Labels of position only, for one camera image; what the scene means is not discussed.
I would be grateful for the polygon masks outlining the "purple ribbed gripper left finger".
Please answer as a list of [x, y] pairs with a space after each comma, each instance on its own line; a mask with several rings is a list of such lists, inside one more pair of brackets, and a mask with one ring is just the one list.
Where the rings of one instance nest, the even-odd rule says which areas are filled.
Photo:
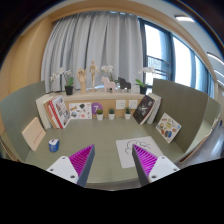
[[70, 157], [61, 156], [47, 171], [84, 187], [95, 156], [95, 146], [89, 145]]

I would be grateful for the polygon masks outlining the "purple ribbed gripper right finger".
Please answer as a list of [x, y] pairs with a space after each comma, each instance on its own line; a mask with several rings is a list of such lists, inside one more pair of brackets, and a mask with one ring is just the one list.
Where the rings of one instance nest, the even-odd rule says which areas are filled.
[[132, 146], [132, 156], [142, 186], [179, 171], [179, 168], [166, 156], [157, 157], [137, 145]]

